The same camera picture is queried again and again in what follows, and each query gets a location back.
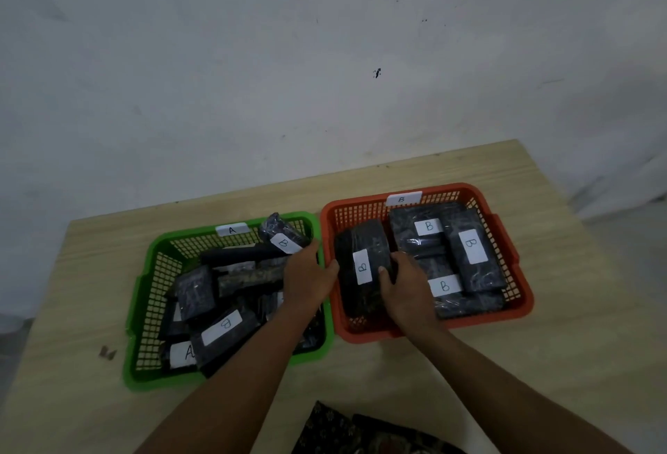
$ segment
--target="left hand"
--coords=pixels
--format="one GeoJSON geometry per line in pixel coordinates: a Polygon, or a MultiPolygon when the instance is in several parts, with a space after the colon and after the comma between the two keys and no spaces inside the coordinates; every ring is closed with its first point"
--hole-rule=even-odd
{"type": "Polygon", "coordinates": [[[283,277],[283,298],[286,305],[303,306],[314,312],[334,287],[338,277],[338,261],[334,259],[327,269],[317,261],[320,241],[313,239],[288,259],[283,277]]]}

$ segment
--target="plastic basket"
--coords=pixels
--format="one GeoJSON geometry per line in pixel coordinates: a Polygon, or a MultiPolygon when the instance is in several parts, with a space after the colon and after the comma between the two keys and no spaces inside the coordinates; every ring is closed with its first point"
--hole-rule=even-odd
{"type": "MultiPolygon", "coordinates": [[[[282,214],[281,217],[298,231],[311,238],[321,238],[320,223],[308,212],[282,214]]],[[[204,376],[193,369],[180,374],[164,375],[159,359],[162,341],[157,334],[165,310],[164,293],[171,287],[174,278],[182,271],[194,267],[198,256],[213,247],[237,247],[259,243],[257,235],[265,217],[245,222],[251,232],[220,237],[215,226],[206,226],[185,231],[173,231],[156,238],[148,248],[143,272],[137,278],[127,315],[125,330],[129,337],[123,365],[123,380],[132,391],[147,391],[183,383],[203,382],[204,376]]],[[[318,251],[318,261],[324,266],[322,248],[318,251]]],[[[325,339],[319,349],[293,355],[289,363],[298,364],[323,357],[334,341],[334,326],[331,321],[331,306],[327,299],[322,304],[325,325],[325,339]]]]}
{"type": "MultiPolygon", "coordinates": [[[[497,215],[491,213],[479,189],[470,184],[459,183],[415,189],[415,191],[418,190],[421,190],[421,201],[419,203],[401,206],[458,201],[468,208],[477,208],[507,281],[507,287],[503,290],[505,296],[505,307],[503,310],[494,313],[448,319],[442,321],[442,323],[447,328],[456,328],[506,319],[517,319],[529,314],[533,308],[534,299],[528,282],[519,268],[519,256],[500,219],[497,215]]],[[[386,206],[386,201],[388,196],[401,194],[402,192],[405,191],[332,201],[322,208],[320,222],[326,264],[328,265],[334,258],[334,237],[339,232],[371,218],[379,218],[385,224],[389,245],[395,250],[396,244],[393,237],[390,236],[392,231],[388,225],[388,216],[389,210],[397,207],[386,206]]],[[[347,317],[343,309],[338,282],[336,282],[330,298],[333,326],[336,334],[343,340],[350,343],[367,343],[385,338],[403,336],[400,329],[387,315],[372,321],[364,316],[354,319],[347,317]]]]}

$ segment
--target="green plastic basket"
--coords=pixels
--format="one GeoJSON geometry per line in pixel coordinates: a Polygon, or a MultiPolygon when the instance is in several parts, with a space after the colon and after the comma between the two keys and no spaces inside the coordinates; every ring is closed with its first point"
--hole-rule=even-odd
{"type": "MultiPolygon", "coordinates": [[[[306,236],[321,239],[320,222],[313,214],[292,212],[282,214],[281,218],[306,236]]],[[[198,256],[204,250],[259,243],[261,240],[257,235],[257,229],[265,219],[262,217],[251,221],[239,221],[245,222],[250,228],[251,231],[246,233],[220,237],[215,231],[216,226],[206,226],[167,232],[151,243],[143,265],[143,273],[137,278],[134,286],[125,324],[129,343],[125,352],[123,380],[130,390],[149,391],[159,387],[204,382],[204,376],[198,371],[169,376],[162,373],[158,353],[162,342],[157,339],[157,334],[166,306],[164,293],[171,287],[177,275],[197,265],[198,256]]],[[[318,262],[324,267],[321,247],[318,251],[318,262]]],[[[312,352],[292,356],[289,360],[290,365],[319,359],[331,348],[334,341],[334,323],[328,298],[322,307],[325,324],[324,343],[312,352]]]]}

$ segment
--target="forearm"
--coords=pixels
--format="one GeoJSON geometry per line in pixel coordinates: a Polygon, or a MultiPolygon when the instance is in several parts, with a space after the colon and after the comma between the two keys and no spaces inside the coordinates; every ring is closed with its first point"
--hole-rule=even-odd
{"type": "Polygon", "coordinates": [[[452,386],[501,453],[629,453],[451,333],[430,329],[408,337],[452,386]]]}
{"type": "Polygon", "coordinates": [[[283,304],[271,321],[158,426],[138,453],[246,453],[316,308],[283,304]]]}

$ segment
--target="orange plastic basket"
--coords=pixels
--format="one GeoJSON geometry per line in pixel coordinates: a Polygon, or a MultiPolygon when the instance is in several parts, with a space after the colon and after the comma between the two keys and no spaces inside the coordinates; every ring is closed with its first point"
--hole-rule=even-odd
{"type": "MultiPolygon", "coordinates": [[[[472,326],[475,324],[492,323],[507,319],[518,319],[528,315],[533,309],[533,293],[528,286],[524,274],[519,268],[519,255],[516,253],[512,241],[500,222],[498,215],[491,213],[484,196],[476,187],[470,184],[447,184],[436,187],[426,187],[421,190],[421,201],[411,205],[428,205],[458,201],[468,208],[477,208],[486,233],[496,250],[500,266],[505,273],[507,287],[503,290],[505,307],[499,312],[483,313],[456,319],[442,321],[447,328],[472,326]]],[[[405,191],[387,192],[375,196],[364,196],[332,201],[320,214],[322,226],[322,244],[324,260],[327,265],[334,258],[334,237],[347,228],[356,226],[371,218],[379,218],[388,235],[389,246],[396,250],[396,244],[389,227],[389,210],[396,206],[386,206],[387,197],[393,194],[402,194],[405,191]]],[[[350,343],[368,343],[385,338],[402,337],[403,333],[388,317],[383,315],[378,319],[367,319],[364,316],[351,319],[343,310],[338,281],[331,292],[331,312],[333,313],[333,327],[336,333],[350,343]]]]}

